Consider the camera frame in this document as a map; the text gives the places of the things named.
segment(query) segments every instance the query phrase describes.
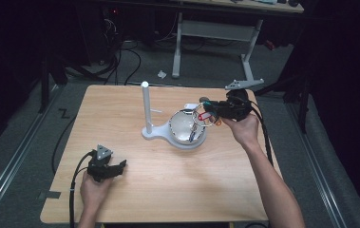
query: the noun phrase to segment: metal rail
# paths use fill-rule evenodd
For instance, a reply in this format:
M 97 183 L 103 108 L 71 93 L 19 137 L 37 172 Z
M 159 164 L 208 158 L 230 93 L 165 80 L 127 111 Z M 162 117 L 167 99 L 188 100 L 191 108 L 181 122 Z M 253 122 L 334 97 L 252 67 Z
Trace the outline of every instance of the metal rail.
M 301 128 L 298 124 L 298 114 L 292 104 L 286 104 L 286 109 L 289 114 L 293 117 L 294 127 L 298 131 L 301 141 L 307 152 L 308 164 L 313 171 L 313 179 L 315 180 L 316 186 L 319 190 L 322 200 L 324 201 L 325 207 L 327 208 L 328 214 L 330 215 L 333 227 L 345 228 L 347 227 L 346 222 L 343 219 L 342 213 L 339 210 L 337 202 L 334 198 L 333 191 L 328 185 L 328 182 L 322 172 L 321 166 L 316 159 L 313 148 L 311 147 L 310 140 L 306 134 L 301 132 Z
M 34 122 L 31 124 L 30 128 L 25 134 L 25 137 L 20 142 L 19 146 L 17 147 L 16 151 L 14 152 L 13 157 L 9 161 L 8 166 L 3 171 L 2 175 L 0 176 L 0 201 L 4 197 L 6 191 L 8 190 L 9 185 L 13 181 L 17 171 L 19 170 L 21 164 L 23 163 L 28 151 L 31 141 L 33 140 L 34 136 L 38 132 L 41 124 L 44 121 L 44 118 L 48 114 L 52 104 L 55 102 L 57 97 L 61 94 L 63 90 L 63 86 L 56 85 L 51 91 L 51 101 L 48 104 L 47 108 L 44 110 L 43 113 L 39 113 L 35 118 Z

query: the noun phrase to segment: white pole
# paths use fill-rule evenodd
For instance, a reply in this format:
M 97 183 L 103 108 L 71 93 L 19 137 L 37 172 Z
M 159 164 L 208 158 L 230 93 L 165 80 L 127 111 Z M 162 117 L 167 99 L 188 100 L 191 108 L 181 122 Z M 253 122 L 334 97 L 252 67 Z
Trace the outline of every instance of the white pole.
M 152 117 L 150 115 L 149 83 L 142 82 L 144 117 L 146 118 L 146 132 L 152 133 Z

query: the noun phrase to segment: gray floor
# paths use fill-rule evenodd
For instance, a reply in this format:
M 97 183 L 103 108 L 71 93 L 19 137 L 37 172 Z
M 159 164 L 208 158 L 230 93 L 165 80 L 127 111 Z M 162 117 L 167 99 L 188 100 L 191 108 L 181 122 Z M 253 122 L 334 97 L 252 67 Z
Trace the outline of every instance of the gray floor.
M 135 45 L 136 43 L 125 44 L 127 48 Z M 142 63 L 130 79 L 131 85 L 148 81 L 155 85 L 224 87 L 234 79 L 244 79 L 238 55 L 215 53 L 209 47 L 182 53 L 181 75 L 178 79 L 170 77 L 173 47 L 138 45 L 133 50 L 139 53 Z M 265 84 L 253 87 L 253 90 L 277 80 L 292 50 L 293 47 L 279 47 L 270 51 L 264 46 L 256 46 L 250 62 L 255 78 L 264 79 Z M 137 67 L 138 62 L 138 57 L 132 52 L 122 52 L 118 67 L 119 85 Z M 100 67 L 95 65 L 90 69 L 97 70 Z M 167 73 L 164 79 L 157 76 L 160 70 Z M 54 89 L 54 102 L 48 112 L 41 115 L 38 114 L 41 91 L 37 86 L 31 92 L 30 99 L 9 120 L 9 126 L 0 138 L 0 180 L 6 175 L 11 180 L 0 186 L 0 227 L 68 226 L 41 222 L 44 199 L 40 197 L 40 193 L 46 192 L 52 182 L 51 158 L 58 139 L 77 114 L 85 90 L 91 84 L 97 83 L 70 77 L 66 86 Z M 108 84 L 115 84 L 114 77 L 111 77 Z M 281 93 L 271 92 L 257 97 L 257 101 L 266 120 L 283 178 L 294 191 L 307 227 L 360 227 L 360 199 L 334 154 L 313 101 L 310 100 L 307 135 L 302 135 L 295 124 L 294 111 L 297 104 L 284 104 Z M 66 110 L 69 118 L 62 118 L 62 109 Z M 39 123 L 38 120 L 41 121 L 37 125 L 38 131 L 30 134 L 31 138 L 28 139 L 26 134 L 33 123 Z M 69 131 L 70 128 L 57 147 L 56 164 L 64 150 Z M 29 144 L 22 148 L 22 142 Z M 310 157 L 310 151 L 314 154 L 314 161 Z M 16 152 L 21 157 L 18 160 L 21 163 L 9 163 L 16 161 L 16 157 L 13 157 Z M 319 174 L 317 169 L 313 169 L 313 164 L 318 165 Z M 15 173 L 3 173 L 5 169 L 14 170 Z M 326 179 L 326 187 L 331 190 L 328 195 L 323 193 L 321 189 L 324 186 L 318 182 L 321 175 Z M 329 200 L 327 196 L 332 196 L 331 200 L 338 206 L 336 214 L 324 202 Z M 246 224 L 240 222 L 236 227 L 244 227 Z

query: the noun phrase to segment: table leg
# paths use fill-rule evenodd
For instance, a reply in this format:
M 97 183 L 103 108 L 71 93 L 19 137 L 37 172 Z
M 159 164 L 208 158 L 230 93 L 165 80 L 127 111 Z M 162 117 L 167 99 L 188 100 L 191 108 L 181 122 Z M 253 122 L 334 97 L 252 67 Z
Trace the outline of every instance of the table leg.
M 179 12 L 179 21 L 177 25 L 177 46 L 176 52 L 174 53 L 174 64 L 173 64 L 173 78 L 179 78 L 180 76 L 180 39 L 182 34 L 182 13 Z
M 247 49 L 247 53 L 241 55 L 242 65 L 244 66 L 245 78 L 247 81 L 251 81 L 251 82 L 254 80 L 254 76 L 253 76 L 253 72 L 252 72 L 251 66 L 250 66 L 250 57 L 251 57 L 251 54 L 253 53 L 257 36 L 259 35 L 260 28 L 262 27 L 262 23 L 263 23 L 263 20 L 261 20 L 261 19 L 257 21 L 256 27 L 255 27 L 252 37 L 251 37 L 250 45 L 248 46 L 248 49 Z

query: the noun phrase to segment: desk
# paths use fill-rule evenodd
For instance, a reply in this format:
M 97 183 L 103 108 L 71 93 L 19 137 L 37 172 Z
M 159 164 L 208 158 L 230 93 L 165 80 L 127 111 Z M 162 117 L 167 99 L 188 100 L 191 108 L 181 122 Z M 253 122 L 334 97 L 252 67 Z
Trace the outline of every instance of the desk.
M 224 89 L 150 87 L 154 125 L 164 124 L 199 97 L 225 100 Z M 251 100 L 255 100 L 249 91 Z M 56 172 L 41 214 L 45 223 L 66 223 L 69 187 L 81 157 L 99 143 L 114 151 L 112 164 L 127 160 L 115 178 L 99 222 L 197 222 L 267 220 L 256 179 L 242 147 L 226 124 L 207 128 L 206 141 L 193 150 L 179 150 L 160 139 L 142 137 L 144 114 L 140 86 L 91 85 Z M 264 138 L 259 132 L 264 150 Z M 280 173 L 274 155 L 275 169 Z M 76 180 L 75 220 L 83 210 Z
M 180 0 L 180 3 L 205 4 L 219 7 L 232 7 L 252 10 L 282 11 L 289 13 L 302 13 L 304 11 L 301 5 L 297 5 L 297 7 L 294 8 L 289 6 L 288 4 L 270 5 L 259 3 L 256 1 L 240 1 L 237 3 L 233 3 L 229 0 Z M 174 54 L 172 77 L 179 78 L 180 76 L 181 37 L 182 35 L 190 35 L 206 38 L 249 42 L 249 46 L 244 50 L 245 54 L 241 55 L 241 63 L 244 68 L 245 79 L 251 84 L 251 86 L 263 83 L 263 80 L 254 79 L 249 63 L 262 23 L 263 20 L 259 19 L 257 20 L 257 23 L 254 27 L 246 27 L 192 20 L 182 20 L 182 13 L 180 12 L 177 25 L 177 45 Z

